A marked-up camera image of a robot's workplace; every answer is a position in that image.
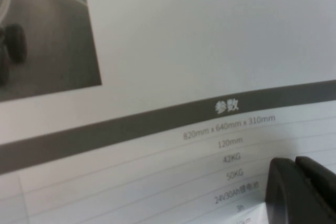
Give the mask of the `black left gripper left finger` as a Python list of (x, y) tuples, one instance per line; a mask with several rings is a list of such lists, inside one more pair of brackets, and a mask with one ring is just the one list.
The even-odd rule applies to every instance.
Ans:
[(318, 182), (326, 168), (308, 157), (273, 158), (265, 203), (269, 223), (325, 223), (325, 201)]

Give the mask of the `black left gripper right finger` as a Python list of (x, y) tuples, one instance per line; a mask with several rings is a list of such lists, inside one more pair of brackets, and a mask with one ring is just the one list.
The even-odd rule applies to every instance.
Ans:
[(335, 223), (335, 173), (322, 164), (307, 156), (297, 156), (295, 164), (302, 171), (306, 183), (311, 187), (312, 194), (320, 205), (320, 210), (311, 210), (314, 217), (322, 218), (322, 210), (327, 214), (328, 221)]

